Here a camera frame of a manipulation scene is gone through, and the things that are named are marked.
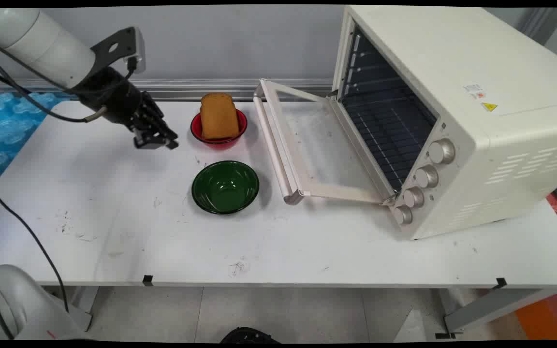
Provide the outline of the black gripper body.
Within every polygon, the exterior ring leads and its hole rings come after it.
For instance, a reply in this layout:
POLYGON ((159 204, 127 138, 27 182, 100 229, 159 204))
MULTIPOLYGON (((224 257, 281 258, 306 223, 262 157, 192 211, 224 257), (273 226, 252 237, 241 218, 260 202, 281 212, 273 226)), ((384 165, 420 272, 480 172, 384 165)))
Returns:
POLYGON ((141 129, 141 117, 159 116, 163 119, 164 114, 148 92, 142 92, 130 82, 135 69, 128 67, 128 73, 122 75, 114 68, 106 67, 85 78, 72 91, 84 106, 96 112, 106 107, 102 117, 108 121, 130 131, 132 127, 141 129))

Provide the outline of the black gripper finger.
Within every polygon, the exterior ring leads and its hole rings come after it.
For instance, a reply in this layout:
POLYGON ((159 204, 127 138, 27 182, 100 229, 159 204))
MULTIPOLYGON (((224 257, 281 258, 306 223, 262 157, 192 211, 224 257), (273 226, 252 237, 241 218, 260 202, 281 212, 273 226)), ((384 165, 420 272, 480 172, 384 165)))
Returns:
POLYGON ((143 116, 140 121, 142 125, 141 130, 153 129, 153 132, 160 132, 169 139, 169 144, 166 148, 175 149, 179 146, 177 133, 173 132, 161 117, 143 116))
POLYGON ((133 145, 139 149, 156 149, 166 147, 169 139, 160 132, 153 132, 153 129, 140 130, 132 127, 133 145))

